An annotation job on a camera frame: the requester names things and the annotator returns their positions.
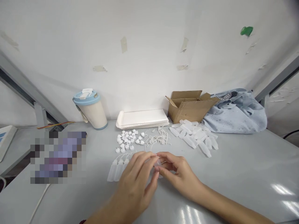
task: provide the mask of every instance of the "zebra print fabric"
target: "zebra print fabric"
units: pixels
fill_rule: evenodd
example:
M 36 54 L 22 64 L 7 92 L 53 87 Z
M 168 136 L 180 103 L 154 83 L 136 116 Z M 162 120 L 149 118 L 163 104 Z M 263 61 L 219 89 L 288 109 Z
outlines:
M 229 100 L 230 98 L 236 96 L 237 94 L 238 93 L 236 91 L 232 91 L 232 92 L 226 94 L 225 96 L 220 97 L 219 99 L 221 99 L 221 100 Z

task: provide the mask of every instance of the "cardboard box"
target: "cardboard box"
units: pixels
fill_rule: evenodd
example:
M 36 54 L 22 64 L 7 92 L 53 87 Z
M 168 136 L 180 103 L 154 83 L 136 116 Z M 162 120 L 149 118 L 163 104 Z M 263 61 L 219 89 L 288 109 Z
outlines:
M 214 106 L 219 99 L 211 98 L 210 94 L 205 93 L 200 96 L 201 90 L 197 91 L 174 91 L 169 100 L 168 116 L 174 124 L 187 119 L 188 121 L 201 122 L 206 113 Z

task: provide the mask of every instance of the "finger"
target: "finger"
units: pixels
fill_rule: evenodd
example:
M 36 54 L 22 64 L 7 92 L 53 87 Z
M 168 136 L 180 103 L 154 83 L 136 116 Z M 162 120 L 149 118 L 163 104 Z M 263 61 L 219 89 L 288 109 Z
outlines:
M 155 167 L 155 171 L 159 171 L 163 177 L 165 177 L 174 187 L 176 187 L 177 182 L 180 177 L 174 175 L 172 172 L 170 172 L 166 168 L 160 167 L 160 166 Z
M 135 153 L 135 154 L 132 156 L 132 158 L 131 158 L 130 162 L 128 163 L 128 165 L 127 165 L 127 167 L 126 167 L 125 170 L 126 170 L 127 172 L 130 172 L 131 169 L 132 169 L 132 167 L 133 167 L 133 165 L 135 164 L 137 158 L 138 158 L 140 155 L 144 154 L 144 153 L 145 153 L 144 151 Z
M 146 182 L 150 175 L 150 170 L 153 168 L 154 164 L 157 162 L 159 157 L 155 156 L 152 157 L 149 161 L 147 161 L 141 168 L 138 176 L 137 181 L 140 185 L 142 185 L 144 188 L 146 186 Z
M 178 163 L 181 159 L 170 152 L 158 152 L 157 156 L 168 159 L 170 163 Z
M 160 161 L 161 163 L 167 162 L 167 163 L 172 163 L 169 161 L 169 159 L 167 159 L 166 157 L 160 157 Z
M 152 176 L 149 185 L 147 185 L 146 189 L 144 190 L 144 201 L 146 206 L 150 204 L 150 201 L 152 200 L 152 197 L 157 189 L 158 178 L 159 172 L 155 172 Z
M 138 158 L 136 159 L 136 162 L 134 163 L 132 169 L 131 169 L 131 174 L 133 176 L 133 178 L 137 178 L 142 166 L 144 165 L 145 161 L 147 161 L 149 158 L 151 157 L 155 157 L 155 160 L 157 161 L 157 156 L 156 154 L 154 154 L 153 152 L 145 152 L 141 155 L 138 156 Z
M 167 163 L 167 162 L 162 163 L 162 167 L 164 167 L 167 170 L 173 170 L 172 163 Z

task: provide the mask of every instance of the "green tape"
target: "green tape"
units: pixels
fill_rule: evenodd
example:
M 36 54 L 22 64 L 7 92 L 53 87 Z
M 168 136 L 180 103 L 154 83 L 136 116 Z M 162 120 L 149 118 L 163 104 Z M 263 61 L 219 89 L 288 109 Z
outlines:
M 243 28 L 241 29 L 240 34 L 241 34 L 241 35 L 250 36 L 250 34 L 251 34 L 252 31 L 253 31 L 253 27 L 252 27 L 252 26 L 243 27 Z

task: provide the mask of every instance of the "hand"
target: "hand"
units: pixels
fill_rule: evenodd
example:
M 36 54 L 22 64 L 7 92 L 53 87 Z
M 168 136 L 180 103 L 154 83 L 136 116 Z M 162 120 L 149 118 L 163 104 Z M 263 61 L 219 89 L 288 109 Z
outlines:
M 132 223 L 148 207 L 157 188 L 159 172 L 153 174 L 148 186 L 146 182 L 157 160 L 158 157 L 152 152 L 137 152 L 133 155 L 109 203 L 121 219 L 117 223 Z
M 170 152 L 159 152 L 162 167 L 155 167 L 155 171 L 165 177 L 186 198 L 200 204 L 205 185 L 193 173 L 186 159 L 175 156 Z

